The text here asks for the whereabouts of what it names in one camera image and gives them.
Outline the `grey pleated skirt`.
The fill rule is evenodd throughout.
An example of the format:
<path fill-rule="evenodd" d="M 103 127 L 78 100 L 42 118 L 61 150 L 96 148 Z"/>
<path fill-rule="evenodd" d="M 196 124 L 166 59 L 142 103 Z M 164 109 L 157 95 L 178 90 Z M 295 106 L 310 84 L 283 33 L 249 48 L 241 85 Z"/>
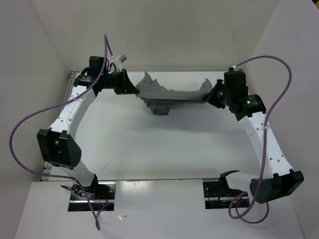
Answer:
<path fill-rule="evenodd" d="M 203 104 L 205 96 L 213 89 L 211 82 L 206 79 L 196 91 L 176 91 L 167 89 L 153 80 L 148 72 L 136 85 L 139 93 L 136 97 L 144 101 L 146 106 L 156 116 L 167 116 L 170 109 L 183 104 Z"/>

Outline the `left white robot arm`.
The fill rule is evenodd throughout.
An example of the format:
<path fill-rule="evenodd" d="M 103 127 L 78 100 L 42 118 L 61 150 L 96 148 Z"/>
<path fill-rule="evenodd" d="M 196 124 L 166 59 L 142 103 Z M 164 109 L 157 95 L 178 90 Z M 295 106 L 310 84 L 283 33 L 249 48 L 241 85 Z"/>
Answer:
<path fill-rule="evenodd" d="M 41 129 L 37 133 L 43 160 L 60 168 L 68 177 L 78 180 L 83 185 L 82 194 L 88 199 L 98 196 L 98 179 L 81 160 L 82 150 L 75 136 L 84 114 L 103 89 L 112 89 L 118 95 L 139 94 L 125 69 L 118 73 L 93 76 L 81 74 L 75 79 L 70 103 L 64 106 L 48 129 Z"/>

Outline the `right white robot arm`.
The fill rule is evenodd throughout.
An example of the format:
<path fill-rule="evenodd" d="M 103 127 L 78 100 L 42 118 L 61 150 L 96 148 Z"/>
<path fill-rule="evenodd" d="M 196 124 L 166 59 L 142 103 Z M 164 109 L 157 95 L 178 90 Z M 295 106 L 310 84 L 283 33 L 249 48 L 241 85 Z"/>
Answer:
<path fill-rule="evenodd" d="M 247 191 L 255 202 L 263 204 L 291 195 L 304 181 L 284 156 L 269 123 L 266 107 L 259 95 L 249 94 L 246 75 L 242 71 L 227 71 L 205 96 L 207 103 L 228 108 L 245 129 L 259 160 L 258 176 L 232 171 L 218 184 L 224 196 L 235 190 Z"/>

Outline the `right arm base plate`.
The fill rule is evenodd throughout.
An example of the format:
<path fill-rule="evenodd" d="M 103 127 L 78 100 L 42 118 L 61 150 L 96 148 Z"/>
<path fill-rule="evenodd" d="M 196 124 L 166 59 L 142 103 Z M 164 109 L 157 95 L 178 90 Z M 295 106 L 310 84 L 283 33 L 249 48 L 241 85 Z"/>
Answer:
<path fill-rule="evenodd" d="M 227 209 L 231 201 L 242 193 L 239 190 L 222 189 L 218 179 L 203 180 L 202 185 L 206 209 Z"/>

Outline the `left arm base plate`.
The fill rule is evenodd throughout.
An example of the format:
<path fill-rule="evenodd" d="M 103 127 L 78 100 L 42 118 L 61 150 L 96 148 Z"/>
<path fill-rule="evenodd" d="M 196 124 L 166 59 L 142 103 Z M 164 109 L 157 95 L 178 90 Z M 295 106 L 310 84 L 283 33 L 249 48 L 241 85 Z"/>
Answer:
<path fill-rule="evenodd" d="M 95 212 L 98 212 L 100 209 L 102 209 L 102 211 L 113 211 L 115 204 L 116 182 L 99 181 L 99 185 L 102 186 L 102 192 L 99 192 L 97 195 L 87 192 L 93 210 Z M 74 184 L 72 187 L 62 185 L 62 187 L 70 191 L 70 200 L 68 205 L 69 212 L 90 211 L 87 199 L 78 185 Z"/>

